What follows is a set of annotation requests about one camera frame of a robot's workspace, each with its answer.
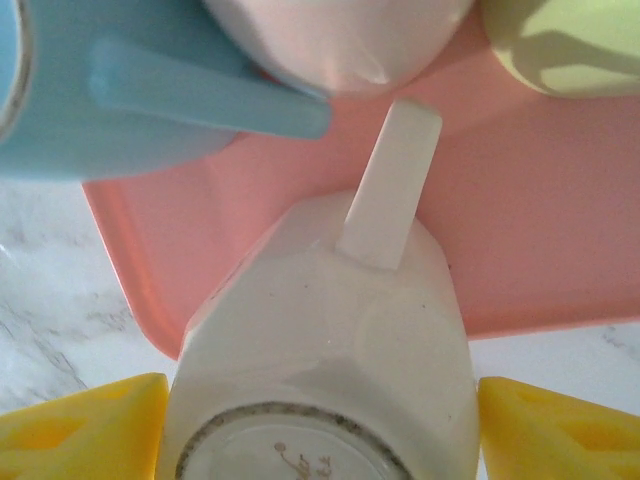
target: blue mug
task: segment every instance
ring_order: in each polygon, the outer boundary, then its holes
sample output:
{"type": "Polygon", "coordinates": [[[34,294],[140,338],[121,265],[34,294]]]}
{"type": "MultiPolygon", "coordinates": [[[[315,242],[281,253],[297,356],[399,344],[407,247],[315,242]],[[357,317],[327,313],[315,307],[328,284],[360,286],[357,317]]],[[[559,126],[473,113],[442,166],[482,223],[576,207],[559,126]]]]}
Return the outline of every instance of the blue mug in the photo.
{"type": "Polygon", "coordinates": [[[323,99],[255,71],[198,0],[0,0],[0,174],[96,179],[318,138],[323,99]]]}

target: mug rim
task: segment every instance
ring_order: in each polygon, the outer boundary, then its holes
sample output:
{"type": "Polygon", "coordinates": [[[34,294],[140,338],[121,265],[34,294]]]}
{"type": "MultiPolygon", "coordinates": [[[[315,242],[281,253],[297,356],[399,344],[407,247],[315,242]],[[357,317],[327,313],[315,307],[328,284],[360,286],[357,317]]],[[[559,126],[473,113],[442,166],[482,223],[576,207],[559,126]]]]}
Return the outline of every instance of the mug rim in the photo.
{"type": "Polygon", "coordinates": [[[0,140],[15,124],[26,96],[33,64],[33,36],[29,21],[27,0],[8,0],[13,4],[15,17],[15,64],[12,67],[13,80],[4,105],[0,106],[0,140]]]}

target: white mug handle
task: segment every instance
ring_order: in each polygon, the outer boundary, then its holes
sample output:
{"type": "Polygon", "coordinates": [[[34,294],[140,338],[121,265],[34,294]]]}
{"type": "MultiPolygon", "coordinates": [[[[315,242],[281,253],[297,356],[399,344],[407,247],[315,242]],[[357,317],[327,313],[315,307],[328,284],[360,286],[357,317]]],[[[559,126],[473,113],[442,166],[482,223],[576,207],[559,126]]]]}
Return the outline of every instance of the white mug handle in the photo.
{"type": "Polygon", "coordinates": [[[391,105],[336,249],[372,267],[396,270],[442,129],[433,109],[391,105]]]}

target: blue mug handle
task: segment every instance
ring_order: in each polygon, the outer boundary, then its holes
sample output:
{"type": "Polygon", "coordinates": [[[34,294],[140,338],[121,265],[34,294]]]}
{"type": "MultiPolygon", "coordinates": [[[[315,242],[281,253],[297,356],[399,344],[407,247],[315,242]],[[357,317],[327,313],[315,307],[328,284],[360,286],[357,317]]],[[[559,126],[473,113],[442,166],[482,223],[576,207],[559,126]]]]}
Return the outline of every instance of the blue mug handle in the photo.
{"type": "Polygon", "coordinates": [[[320,98],[191,65],[120,38],[100,39],[91,61],[89,88],[103,108],[295,138],[320,138],[331,121],[331,107],[320,98]]]}

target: light green mug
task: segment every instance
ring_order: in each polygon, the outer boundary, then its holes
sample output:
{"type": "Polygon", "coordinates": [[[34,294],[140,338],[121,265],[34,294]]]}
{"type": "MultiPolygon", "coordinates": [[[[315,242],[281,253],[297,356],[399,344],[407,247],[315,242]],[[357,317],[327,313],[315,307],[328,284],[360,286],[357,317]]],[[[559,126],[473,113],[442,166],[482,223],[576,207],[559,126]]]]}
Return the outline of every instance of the light green mug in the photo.
{"type": "Polygon", "coordinates": [[[548,95],[640,94],[639,0],[482,0],[492,48],[548,95]]]}

